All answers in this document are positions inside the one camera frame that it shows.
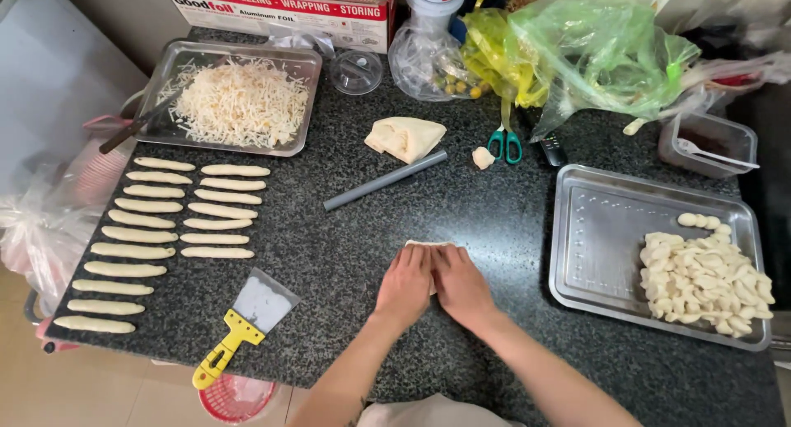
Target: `hand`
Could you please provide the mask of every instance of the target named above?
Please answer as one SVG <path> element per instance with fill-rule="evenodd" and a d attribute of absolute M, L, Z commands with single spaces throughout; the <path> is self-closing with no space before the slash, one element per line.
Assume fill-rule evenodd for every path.
<path fill-rule="evenodd" d="M 464 248 L 445 245 L 431 250 L 434 285 L 440 304 L 448 314 L 470 331 L 499 314 L 489 285 Z"/>
<path fill-rule="evenodd" d="M 406 330 L 428 308 L 431 280 L 430 249 L 420 245 L 402 248 L 384 273 L 373 314 L 396 320 L 401 331 Z"/>

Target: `green plastic bag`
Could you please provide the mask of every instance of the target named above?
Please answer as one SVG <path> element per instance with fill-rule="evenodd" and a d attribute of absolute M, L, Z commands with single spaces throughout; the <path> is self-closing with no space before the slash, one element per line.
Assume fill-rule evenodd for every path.
<path fill-rule="evenodd" d="M 654 120 L 680 94 L 683 68 L 700 54 L 653 25 L 647 5 L 628 0 L 539 1 L 508 17 L 518 43 L 537 52 L 555 80 L 531 142 L 579 109 Z"/>
<path fill-rule="evenodd" d="M 502 98 L 502 123 L 511 130 L 511 105 L 541 107 L 547 101 L 551 77 L 537 76 L 538 54 L 516 40 L 505 21 L 507 14 L 498 8 L 481 8 L 465 15 L 467 39 L 461 46 L 461 57 L 467 69 Z M 544 67 L 541 72 L 549 74 L 551 68 Z"/>

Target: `plastic lid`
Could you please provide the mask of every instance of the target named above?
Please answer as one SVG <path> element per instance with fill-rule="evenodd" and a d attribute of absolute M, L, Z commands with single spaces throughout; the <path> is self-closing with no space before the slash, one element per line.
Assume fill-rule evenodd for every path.
<path fill-rule="evenodd" d="M 448 2 L 429 2 L 427 0 L 407 0 L 407 5 L 413 12 L 423 16 L 449 16 L 461 8 L 464 0 L 449 0 Z"/>
<path fill-rule="evenodd" d="M 382 61 L 365 46 L 338 49 L 330 63 L 330 80 L 348 95 L 363 95 L 382 82 Z"/>

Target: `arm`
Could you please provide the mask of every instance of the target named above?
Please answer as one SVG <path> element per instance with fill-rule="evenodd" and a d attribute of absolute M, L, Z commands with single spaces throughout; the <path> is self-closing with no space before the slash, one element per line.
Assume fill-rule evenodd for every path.
<path fill-rule="evenodd" d="M 640 425 L 618 402 L 494 306 L 486 280 L 464 248 L 434 248 L 432 256 L 442 308 L 508 364 L 552 425 Z"/>
<path fill-rule="evenodd" d="M 368 322 L 310 389 L 290 427 L 356 425 L 390 347 L 429 305 L 431 255 L 410 245 L 391 262 Z"/>

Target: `person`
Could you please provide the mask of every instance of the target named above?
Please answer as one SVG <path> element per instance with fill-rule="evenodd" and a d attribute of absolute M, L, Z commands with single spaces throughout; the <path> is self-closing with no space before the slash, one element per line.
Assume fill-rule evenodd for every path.
<path fill-rule="evenodd" d="M 452 245 L 409 245 L 398 252 L 384 274 L 368 321 L 311 388 L 289 427 L 519 425 L 440 394 L 419 402 L 374 404 L 363 411 L 393 343 L 428 308 L 431 280 L 442 308 L 505 361 L 552 425 L 640 425 L 618 402 L 498 310 L 467 250 Z"/>

